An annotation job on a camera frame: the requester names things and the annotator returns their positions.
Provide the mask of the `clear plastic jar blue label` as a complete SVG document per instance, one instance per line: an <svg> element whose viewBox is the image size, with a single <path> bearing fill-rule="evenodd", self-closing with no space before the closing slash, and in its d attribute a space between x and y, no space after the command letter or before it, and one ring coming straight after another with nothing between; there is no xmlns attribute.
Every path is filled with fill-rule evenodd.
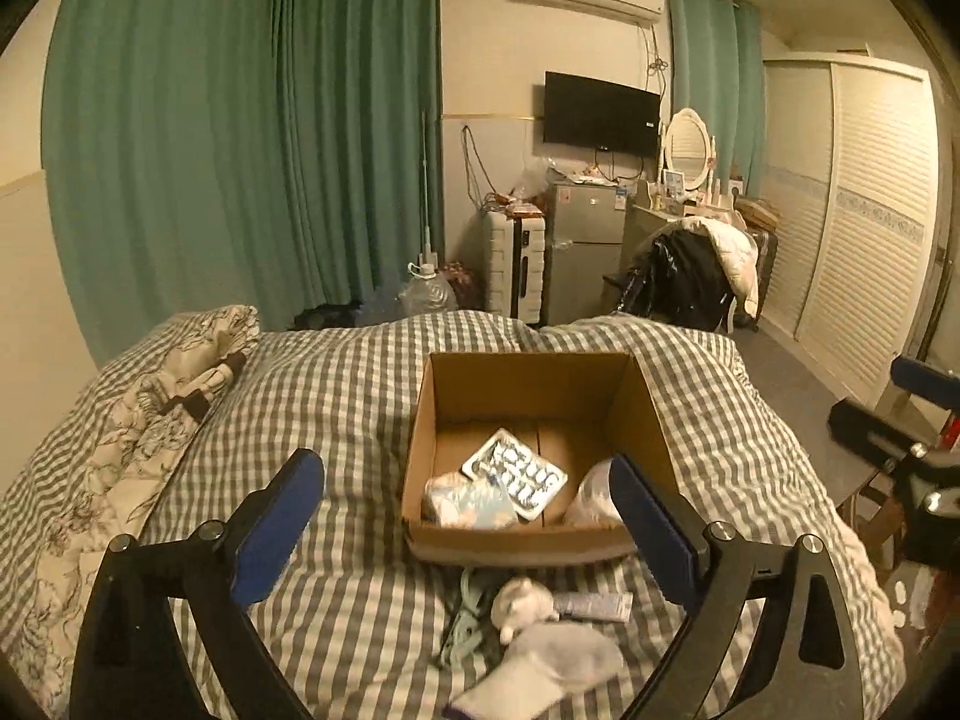
<svg viewBox="0 0 960 720"><path fill-rule="evenodd" d="M571 504L566 507L563 523L571 527L597 527L597 525L620 525L619 509L610 492L612 460L601 461L590 468L579 483Z"/></svg>

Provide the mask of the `teal blister card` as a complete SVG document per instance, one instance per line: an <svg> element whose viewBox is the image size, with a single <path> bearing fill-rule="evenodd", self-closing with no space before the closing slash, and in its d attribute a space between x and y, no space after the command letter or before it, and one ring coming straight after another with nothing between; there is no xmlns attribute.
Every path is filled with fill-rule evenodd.
<svg viewBox="0 0 960 720"><path fill-rule="evenodd" d="M462 465L470 479L488 478L501 484L516 514L532 522L560 494L569 476L560 466L540 457L508 429L500 427Z"/></svg>

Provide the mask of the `white sock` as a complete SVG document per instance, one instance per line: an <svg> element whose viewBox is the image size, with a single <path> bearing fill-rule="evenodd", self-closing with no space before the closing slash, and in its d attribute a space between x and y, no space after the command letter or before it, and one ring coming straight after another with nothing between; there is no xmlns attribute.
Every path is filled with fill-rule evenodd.
<svg viewBox="0 0 960 720"><path fill-rule="evenodd" d="M615 678L624 664L619 645L586 624L539 622L512 641L498 667L444 707L443 717L539 718Z"/></svg>

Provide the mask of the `blue tissue pack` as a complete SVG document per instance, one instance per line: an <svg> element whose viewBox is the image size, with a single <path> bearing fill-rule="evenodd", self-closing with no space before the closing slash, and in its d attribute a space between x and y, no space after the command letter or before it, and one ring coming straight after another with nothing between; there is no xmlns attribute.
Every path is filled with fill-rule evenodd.
<svg viewBox="0 0 960 720"><path fill-rule="evenodd" d="M421 512L441 528L503 530L519 523L501 484L488 478L470 479L459 472L428 479Z"/></svg>

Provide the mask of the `small cream tube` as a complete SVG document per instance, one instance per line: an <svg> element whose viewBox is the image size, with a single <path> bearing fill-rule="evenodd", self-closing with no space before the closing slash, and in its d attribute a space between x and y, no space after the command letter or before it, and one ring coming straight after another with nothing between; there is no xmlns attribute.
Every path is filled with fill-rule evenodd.
<svg viewBox="0 0 960 720"><path fill-rule="evenodd" d="M628 622L633 613L633 595L615 592L560 592L553 606L561 617L590 622Z"/></svg>

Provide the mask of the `grey checkered duvet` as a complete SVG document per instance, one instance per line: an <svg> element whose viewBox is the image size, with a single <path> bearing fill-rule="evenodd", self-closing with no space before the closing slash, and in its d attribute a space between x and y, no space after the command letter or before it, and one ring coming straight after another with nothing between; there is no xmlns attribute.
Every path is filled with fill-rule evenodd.
<svg viewBox="0 0 960 720"><path fill-rule="evenodd" d="M589 353L633 356L651 390L682 493L748 538L827 544L850 613L862 711L878 717L905 681L892 612L866 551L844 525L788 424L716 333L633 317L535 332L457 312L358 330L267 333L206 418L142 536L167 541L224 517L299 449L324 460L316 520L274 593L252 613L291 686L320 718L433 718L480 678L487 645L438 665L455 573L405 546L400 488L428 356Z"/></svg>

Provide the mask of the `white rabbit figurine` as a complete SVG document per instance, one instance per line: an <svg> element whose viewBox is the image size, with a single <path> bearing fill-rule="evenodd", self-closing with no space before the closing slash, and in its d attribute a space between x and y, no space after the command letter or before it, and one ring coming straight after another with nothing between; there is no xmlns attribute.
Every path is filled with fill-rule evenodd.
<svg viewBox="0 0 960 720"><path fill-rule="evenodd" d="M491 603L490 619L503 647L511 644L519 632L537 622L558 621L551 591L532 578L508 580Z"/></svg>

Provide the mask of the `floral patterned pillow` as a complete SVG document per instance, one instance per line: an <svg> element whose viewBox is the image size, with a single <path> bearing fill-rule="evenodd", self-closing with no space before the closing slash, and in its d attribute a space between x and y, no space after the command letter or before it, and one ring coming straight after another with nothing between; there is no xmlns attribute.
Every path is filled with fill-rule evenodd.
<svg viewBox="0 0 960 720"><path fill-rule="evenodd" d="M2 497L2 652L47 717L67 713L107 543L139 536L260 340L257 310L178 314L109 361Z"/></svg>

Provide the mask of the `black bag on floor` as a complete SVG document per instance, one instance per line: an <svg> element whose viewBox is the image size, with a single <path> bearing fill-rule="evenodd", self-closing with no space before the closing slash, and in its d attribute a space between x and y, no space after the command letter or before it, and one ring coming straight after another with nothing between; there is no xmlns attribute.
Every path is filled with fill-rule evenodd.
<svg viewBox="0 0 960 720"><path fill-rule="evenodd" d="M291 323L291 332L327 330L327 328L353 328L356 325L361 302L348 304L322 304L313 309L304 309Z"/></svg>

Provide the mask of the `white louvered wardrobe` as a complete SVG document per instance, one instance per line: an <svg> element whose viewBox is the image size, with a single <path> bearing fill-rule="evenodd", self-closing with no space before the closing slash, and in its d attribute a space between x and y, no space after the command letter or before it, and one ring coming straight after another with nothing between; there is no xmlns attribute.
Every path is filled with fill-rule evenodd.
<svg viewBox="0 0 960 720"><path fill-rule="evenodd" d="M761 196L778 213L763 318L875 405L928 279L939 143L927 71L841 54L766 60Z"/></svg>

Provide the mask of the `large water bottle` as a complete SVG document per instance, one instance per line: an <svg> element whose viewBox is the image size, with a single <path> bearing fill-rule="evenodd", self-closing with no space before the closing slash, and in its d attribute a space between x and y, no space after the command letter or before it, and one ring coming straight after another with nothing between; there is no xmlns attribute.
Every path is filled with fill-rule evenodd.
<svg viewBox="0 0 960 720"><path fill-rule="evenodd" d="M454 289L438 270L438 266L432 263L410 263L409 275L409 282L398 293L402 316L441 314L459 307Z"/></svg>

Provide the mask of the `silver mini fridge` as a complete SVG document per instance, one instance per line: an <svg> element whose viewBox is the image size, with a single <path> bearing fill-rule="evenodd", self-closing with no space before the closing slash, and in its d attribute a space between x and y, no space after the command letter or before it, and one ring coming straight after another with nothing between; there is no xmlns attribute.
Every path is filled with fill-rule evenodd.
<svg viewBox="0 0 960 720"><path fill-rule="evenodd" d="M604 277L619 270L626 199L608 185L557 182L547 200L545 322L597 316Z"/></svg>

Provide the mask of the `white suitcase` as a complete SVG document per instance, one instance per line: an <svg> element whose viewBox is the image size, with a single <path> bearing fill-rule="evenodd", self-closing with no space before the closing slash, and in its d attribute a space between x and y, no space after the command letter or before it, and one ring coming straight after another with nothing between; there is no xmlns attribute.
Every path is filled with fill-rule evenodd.
<svg viewBox="0 0 960 720"><path fill-rule="evenodd" d="M483 218L483 229L485 309L537 325L544 304L544 216L514 218L505 210L490 210Z"/></svg>

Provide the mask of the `white oval vanity mirror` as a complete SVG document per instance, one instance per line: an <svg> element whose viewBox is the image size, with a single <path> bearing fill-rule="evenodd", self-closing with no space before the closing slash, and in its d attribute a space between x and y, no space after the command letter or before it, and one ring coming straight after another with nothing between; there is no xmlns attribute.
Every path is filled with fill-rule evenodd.
<svg viewBox="0 0 960 720"><path fill-rule="evenodd" d="M664 166L683 177L685 190L698 190L708 181L715 165L715 138L706 122L691 107L677 110L665 129Z"/></svg>

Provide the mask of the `black wall television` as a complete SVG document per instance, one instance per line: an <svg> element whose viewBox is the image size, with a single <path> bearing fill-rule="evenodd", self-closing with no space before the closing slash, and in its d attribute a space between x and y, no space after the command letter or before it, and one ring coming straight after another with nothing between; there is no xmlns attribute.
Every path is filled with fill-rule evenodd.
<svg viewBox="0 0 960 720"><path fill-rule="evenodd" d="M660 120L659 94L587 76L545 73L545 143L654 158Z"/></svg>

